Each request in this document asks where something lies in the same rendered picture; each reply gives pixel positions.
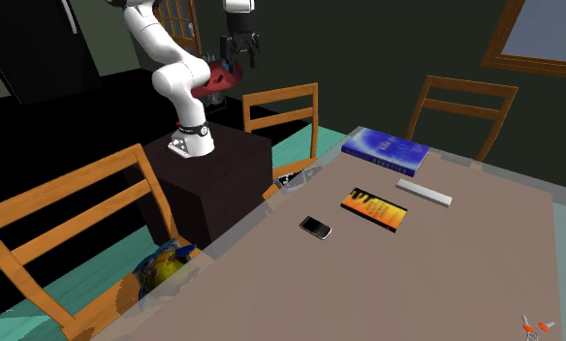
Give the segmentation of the blue book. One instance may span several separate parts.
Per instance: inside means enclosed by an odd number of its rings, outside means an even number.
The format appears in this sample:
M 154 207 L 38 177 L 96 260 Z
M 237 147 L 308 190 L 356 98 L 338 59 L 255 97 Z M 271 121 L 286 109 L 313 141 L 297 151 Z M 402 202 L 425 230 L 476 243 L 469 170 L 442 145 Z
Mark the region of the blue book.
M 413 177 L 429 147 L 368 128 L 361 128 L 341 151 L 369 163 Z

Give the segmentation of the black and white flat thing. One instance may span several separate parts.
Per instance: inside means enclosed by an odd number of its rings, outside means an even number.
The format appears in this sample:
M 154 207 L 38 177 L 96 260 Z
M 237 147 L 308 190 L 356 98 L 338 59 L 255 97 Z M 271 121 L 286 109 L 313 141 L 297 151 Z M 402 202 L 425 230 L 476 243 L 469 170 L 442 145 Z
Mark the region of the black and white flat thing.
M 273 170 L 273 184 L 284 194 L 291 194 L 311 180 L 323 167 L 312 165 L 299 171 L 290 171 L 287 167 Z

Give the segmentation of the red rounded thing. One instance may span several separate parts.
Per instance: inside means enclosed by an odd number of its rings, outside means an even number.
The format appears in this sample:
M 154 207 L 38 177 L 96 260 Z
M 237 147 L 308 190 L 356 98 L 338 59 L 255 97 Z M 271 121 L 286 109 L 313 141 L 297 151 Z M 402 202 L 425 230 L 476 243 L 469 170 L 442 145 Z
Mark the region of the red rounded thing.
M 237 86 L 243 78 L 243 71 L 235 61 L 233 71 L 224 60 L 211 61 L 208 63 L 210 68 L 209 80 L 191 90 L 194 98 L 201 99 L 216 92 Z

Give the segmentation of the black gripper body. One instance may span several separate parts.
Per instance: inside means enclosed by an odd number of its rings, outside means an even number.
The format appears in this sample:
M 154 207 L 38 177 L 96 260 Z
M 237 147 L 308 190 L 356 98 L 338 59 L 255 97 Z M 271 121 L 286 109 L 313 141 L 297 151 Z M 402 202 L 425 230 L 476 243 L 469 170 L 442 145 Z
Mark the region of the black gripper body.
M 219 40 L 221 53 L 258 53 L 260 35 L 253 30 L 251 13 L 226 13 L 228 36 Z

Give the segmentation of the dark robot stand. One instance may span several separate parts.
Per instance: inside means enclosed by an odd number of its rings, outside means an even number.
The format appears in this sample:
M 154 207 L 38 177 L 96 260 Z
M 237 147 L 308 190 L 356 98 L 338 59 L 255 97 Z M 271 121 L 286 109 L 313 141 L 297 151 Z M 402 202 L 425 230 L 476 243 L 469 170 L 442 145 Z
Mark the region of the dark robot stand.
M 184 159 L 166 134 L 143 151 L 170 205 L 178 234 L 206 248 L 264 201 L 272 184 L 271 140 L 212 123 L 215 149 Z

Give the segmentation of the wooden door with panes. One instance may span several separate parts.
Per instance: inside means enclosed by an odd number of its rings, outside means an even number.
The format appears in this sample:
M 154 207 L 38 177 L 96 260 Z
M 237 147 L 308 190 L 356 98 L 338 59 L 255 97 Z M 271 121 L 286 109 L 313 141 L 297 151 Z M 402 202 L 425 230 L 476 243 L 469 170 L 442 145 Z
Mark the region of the wooden door with panes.
M 195 0 L 156 0 L 153 10 L 173 40 L 196 57 L 202 54 Z

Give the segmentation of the colourful snack bag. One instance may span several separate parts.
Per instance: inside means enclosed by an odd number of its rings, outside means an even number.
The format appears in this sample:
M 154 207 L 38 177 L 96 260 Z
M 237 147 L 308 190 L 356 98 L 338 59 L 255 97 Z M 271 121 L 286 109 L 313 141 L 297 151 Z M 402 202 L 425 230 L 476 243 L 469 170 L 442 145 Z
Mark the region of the colourful snack bag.
M 138 300 L 189 263 L 191 253 L 196 249 L 195 244 L 181 246 L 179 241 L 173 238 L 140 261 L 132 272 L 140 285 Z

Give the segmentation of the grey flat bar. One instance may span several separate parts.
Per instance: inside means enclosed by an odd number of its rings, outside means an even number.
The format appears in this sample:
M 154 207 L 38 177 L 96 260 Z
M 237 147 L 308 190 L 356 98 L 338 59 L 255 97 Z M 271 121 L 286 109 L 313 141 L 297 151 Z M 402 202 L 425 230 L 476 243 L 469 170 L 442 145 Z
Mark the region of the grey flat bar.
M 453 201 L 453 198 L 450 196 L 428 189 L 424 186 L 415 184 L 405 179 L 399 179 L 395 183 L 395 187 L 407 193 L 413 194 L 417 197 L 428 200 L 430 202 L 434 202 L 436 204 L 442 205 L 444 207 L 449 207 Z

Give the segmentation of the orange and black book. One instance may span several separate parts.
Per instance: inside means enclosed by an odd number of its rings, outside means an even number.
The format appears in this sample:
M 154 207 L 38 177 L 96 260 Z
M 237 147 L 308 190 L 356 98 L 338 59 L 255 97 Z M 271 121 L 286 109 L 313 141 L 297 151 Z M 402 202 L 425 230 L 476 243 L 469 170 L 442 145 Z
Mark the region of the orange and black book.
M 407 209 L 377 197 L 365 190 L 354 188 L 340 206 L 365 220 L 395 233 Z

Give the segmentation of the orange-handled scissors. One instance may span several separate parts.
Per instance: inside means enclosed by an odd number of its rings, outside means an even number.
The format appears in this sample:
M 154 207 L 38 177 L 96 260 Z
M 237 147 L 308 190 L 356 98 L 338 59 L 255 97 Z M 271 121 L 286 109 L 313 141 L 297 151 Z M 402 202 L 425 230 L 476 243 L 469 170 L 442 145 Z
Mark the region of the orange-handled scissors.
M 535 330 L 535 326 L 528 321 L 528 318 L 522 314 L 520 316 L 522 328 L 525 330 L 525 341 L 540 341 L 539 334 Z M 539 322 L 537 327 L 542 331 L 549 331 L 555 326 L 555 322 Z

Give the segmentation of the brown dining table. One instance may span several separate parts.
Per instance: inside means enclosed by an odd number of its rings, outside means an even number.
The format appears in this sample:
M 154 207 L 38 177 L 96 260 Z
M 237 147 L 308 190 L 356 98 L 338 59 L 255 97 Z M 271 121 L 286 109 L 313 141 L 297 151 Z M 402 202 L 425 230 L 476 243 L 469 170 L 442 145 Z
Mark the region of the brown dining table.
M 93 341 L 566 341 L 566 188 L 432 150 L 413 182 L 330 149 Z M 407 209 L 391 232 L 342 208 L 359 188 Z M 331 227 L 321 240 L 299 223 Z

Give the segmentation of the black refrigerator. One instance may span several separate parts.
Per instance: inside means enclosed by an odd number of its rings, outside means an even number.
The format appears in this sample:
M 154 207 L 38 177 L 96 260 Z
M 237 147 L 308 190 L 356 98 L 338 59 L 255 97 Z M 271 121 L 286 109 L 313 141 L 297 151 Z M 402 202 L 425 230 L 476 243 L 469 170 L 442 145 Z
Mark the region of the black refrigerator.
M 71 0 L 0 0 L 0 78 L 24 105 L 102 86 Z

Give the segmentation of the black mobile phone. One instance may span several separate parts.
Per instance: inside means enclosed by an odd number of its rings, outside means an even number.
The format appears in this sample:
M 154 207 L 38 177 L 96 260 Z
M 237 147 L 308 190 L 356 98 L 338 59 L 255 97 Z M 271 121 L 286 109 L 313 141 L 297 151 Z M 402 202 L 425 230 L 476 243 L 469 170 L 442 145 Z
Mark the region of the black mobile phone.
M 299 223 L 299 226 L 306 232 L 321 240 L 325 240 L 331 233 L 331 227 L 321 223 L 311 216 L 306 216 Z

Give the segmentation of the wooden framed window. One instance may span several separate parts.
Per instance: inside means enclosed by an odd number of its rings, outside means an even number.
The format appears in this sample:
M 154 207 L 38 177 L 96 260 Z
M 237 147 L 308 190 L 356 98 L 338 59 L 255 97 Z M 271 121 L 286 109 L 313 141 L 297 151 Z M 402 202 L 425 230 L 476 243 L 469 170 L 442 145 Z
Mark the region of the wooden framed window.
M 566 78 L 566 0 L 506 0 L 482 65 Z

